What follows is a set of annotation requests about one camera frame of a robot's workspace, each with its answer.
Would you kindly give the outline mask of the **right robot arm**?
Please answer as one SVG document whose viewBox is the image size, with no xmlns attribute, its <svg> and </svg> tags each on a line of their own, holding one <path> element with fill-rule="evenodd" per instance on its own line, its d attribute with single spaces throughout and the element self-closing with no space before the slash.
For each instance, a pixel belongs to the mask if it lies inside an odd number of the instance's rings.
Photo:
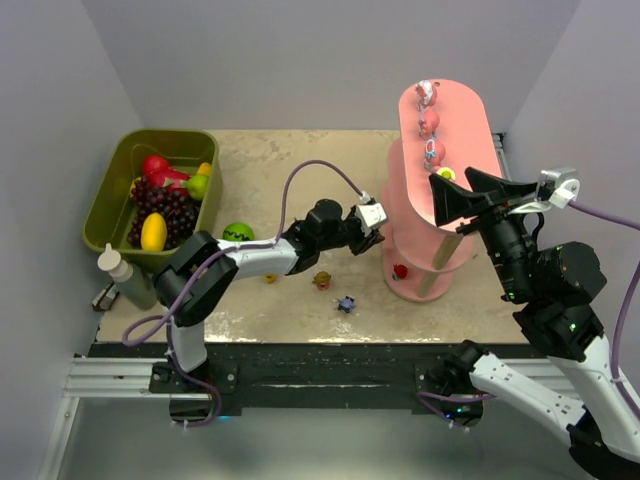
<svg viewBox="0 0 640 480">
<path fill-rule="evenodd" d="M 461 235 L 479 234 L 503 288 L 517 306 L 516 323 L 529 344 L 565 376 L 567 397 L 515 371 L 472 341 L 426 374 L 421 402 L 472 404 L 502 400 L 537 421 L 596 479 L 639 475 L 639 398 L 620 369 L 619 338 L 608 337 L 592 309 L 606 279 L 594 249 L 572 241 L 540 249 L 529 214 L 574 206 L 580 190 L 571 168 L 547 169 L 534 183 L 518 183 L 475 168 L 466 186 L 433 174 L 434 218 Z"/>
</svg>

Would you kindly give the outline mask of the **pink figurine with yellow hat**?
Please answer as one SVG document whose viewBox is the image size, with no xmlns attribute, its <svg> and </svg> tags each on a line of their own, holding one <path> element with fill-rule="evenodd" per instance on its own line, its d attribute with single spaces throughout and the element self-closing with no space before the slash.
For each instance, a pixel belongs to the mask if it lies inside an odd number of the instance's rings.
<svg viewBox="0 0 640 480">
<path fill-rule="evenodd" d="M 456 181 L 456 174 L 455 172 L 449 168 L 449 167 L 441 167 L 437 170 L 437 174 L 447 180 Z"/>
</svg>

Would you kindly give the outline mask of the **pink figurine with blue glasses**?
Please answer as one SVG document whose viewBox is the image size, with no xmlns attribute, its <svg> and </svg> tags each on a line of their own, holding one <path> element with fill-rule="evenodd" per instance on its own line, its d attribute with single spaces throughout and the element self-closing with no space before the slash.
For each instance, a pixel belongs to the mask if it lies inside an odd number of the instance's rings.
<svg viewBox="0 0 640 480">
<path fill-rule="evenodd" d="M 425 142 L 424 167 L 429 172 L 437 172 L 441 168 L 445 156 L 444 145 L 435 137 L 431 137 Z"/>
</svg>

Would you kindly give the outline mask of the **brown figurine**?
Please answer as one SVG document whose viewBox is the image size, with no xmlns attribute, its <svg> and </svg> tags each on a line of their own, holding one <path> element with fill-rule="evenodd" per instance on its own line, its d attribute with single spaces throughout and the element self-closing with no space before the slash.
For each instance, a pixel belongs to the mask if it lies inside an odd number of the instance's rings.
<svg viewBox="0 0 640 480">
<path fill-rule="evenodd" d="M 314 276 L 312 283 L 318 290 L 325 291 L 330 287 L 331 278 L 332 276 L 327 271 L 320 271 Z"/>
</svg>

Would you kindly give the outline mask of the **pink pig figurine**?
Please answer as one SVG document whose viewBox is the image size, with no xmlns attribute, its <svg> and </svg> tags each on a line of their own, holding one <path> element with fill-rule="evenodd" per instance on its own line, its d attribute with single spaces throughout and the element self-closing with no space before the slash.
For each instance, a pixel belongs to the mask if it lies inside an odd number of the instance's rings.
<svg viewBox="0 0 640 480">
<path fill-rule="evenodd" d="M 419 112 L 419 136 L 424 140 L 431 139 L 440 124 L 440 116 L 433 108 L 426 108 Z"/>
</svg>

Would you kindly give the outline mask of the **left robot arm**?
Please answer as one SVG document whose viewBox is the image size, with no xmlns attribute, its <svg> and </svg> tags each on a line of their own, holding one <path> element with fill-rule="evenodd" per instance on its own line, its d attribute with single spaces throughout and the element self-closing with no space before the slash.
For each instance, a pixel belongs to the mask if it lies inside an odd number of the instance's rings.
<svg viewBox="0 0 640 480">
<path fill-rule="evenodd" d="M 376 200 L 344 214 L 338 202 L 322 199 L 304 219 L 272 239 L 233 242 L 205 231 L 191 235 L 153 278 L 157 297 L 169 313 L 168 342 L 176 368 L 204 378 L 204 321 L 233 282 L 302 273 L 328 250 L 346 247 L 355 256 L 363 254 L 384 240 L 381 227 L 387 221 Z"/>
</svg>

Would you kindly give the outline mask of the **red white figurine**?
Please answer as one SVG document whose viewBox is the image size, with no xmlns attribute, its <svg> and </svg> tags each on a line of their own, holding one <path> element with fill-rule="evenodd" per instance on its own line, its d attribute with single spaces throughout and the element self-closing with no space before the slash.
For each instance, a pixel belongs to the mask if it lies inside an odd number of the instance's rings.
<svg viewBox="0 0 640 480">
<path fill-rule="evenodd" d="M 421 80 L 414 86 L 417 95 L 417 109 L 425 111 L 433 107 L 437 100 L 436 86 L 430 80 Z"/>
</svg>

